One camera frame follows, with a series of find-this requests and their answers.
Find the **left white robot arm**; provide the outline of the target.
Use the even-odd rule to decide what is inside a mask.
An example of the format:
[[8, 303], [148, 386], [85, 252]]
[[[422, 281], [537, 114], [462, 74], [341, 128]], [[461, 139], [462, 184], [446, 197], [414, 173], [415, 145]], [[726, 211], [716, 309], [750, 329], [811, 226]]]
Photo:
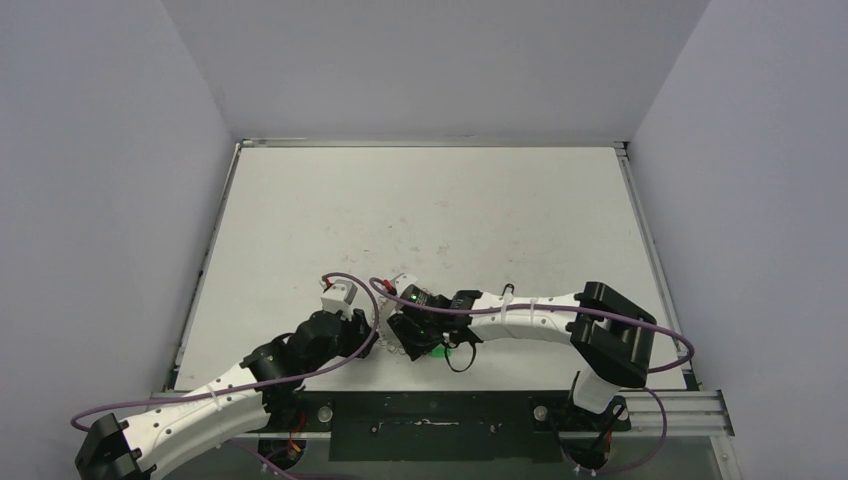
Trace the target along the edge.
[[75, 468], [83, 479], [161, 479], [243, 433], [286, 430], [297, 420], [303, 381], [366, 357], [376, 339], [361, 309], [316, 311], [187, 395], [124, 419], [100, 417], [86, 432]]

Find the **green key tag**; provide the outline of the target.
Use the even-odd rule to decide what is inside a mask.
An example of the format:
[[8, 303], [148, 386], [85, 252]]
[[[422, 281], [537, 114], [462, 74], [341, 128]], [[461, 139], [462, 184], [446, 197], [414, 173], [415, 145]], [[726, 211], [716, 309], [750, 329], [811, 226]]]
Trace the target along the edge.
[[445, 346], [437, 346], [430, 353], [430, 357], [449, 359], [451, 356], [451, 348]]

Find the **metal disc with keyrings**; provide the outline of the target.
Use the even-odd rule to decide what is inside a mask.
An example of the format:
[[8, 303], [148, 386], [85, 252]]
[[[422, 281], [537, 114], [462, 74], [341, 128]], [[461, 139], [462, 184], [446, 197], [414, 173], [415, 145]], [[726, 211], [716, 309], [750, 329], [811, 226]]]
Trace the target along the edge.
[[376, 341], [374, 348], [380, 348], [392, 355], [406, 356], [405, 347], [398, 337], [386, 325], [380, 324], [376, 327]]

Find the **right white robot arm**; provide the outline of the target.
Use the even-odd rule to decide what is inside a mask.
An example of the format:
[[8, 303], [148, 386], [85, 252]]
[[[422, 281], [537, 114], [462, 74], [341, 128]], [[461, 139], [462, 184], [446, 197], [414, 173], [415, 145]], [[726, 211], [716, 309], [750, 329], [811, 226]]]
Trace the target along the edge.
[[577, 428], [600, 421], [619, 390], [647, 383], [656, 319], [602, 282], [557, 297], [517, 297], [511, 284], [498, 294], [459, 290], [446, 297], [407, 275], [380, 285], [394, 303], [386, 323], [412, 360], [438, 346], [506, 339], [573, 347], [586, 363], [565, 402], [567, 419]]

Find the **aluminium frame rail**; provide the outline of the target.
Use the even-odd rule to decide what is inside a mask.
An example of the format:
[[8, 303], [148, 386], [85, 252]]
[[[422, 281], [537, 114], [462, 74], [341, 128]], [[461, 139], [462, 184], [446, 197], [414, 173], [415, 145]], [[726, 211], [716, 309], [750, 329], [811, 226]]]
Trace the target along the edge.
[[[624, 436], [730, 436], [733, 427], [721, 392], [623, 391], [613, 430]], [[589, 420], [568, 404], [565, 391], [322, 392], [301, 394], [291, 423], [296, 439], [329, 439], [358, 426], [380, 435], [392, 427], [485, 430], [491, 434], [555, 426], [564, 438], [588, 438], [601, 420]]]

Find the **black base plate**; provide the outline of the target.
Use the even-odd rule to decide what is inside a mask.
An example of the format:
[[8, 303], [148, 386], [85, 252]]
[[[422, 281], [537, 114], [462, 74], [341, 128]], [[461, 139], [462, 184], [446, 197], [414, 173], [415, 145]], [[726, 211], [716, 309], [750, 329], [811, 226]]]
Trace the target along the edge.
[[329, 443], [328, 458], [353, 461], [558, 462], [564, 450], [601, 460], [631, 421], [623, 397], [594, 414], [567, 390], [302, 392], [258, 447], [287, 468]]

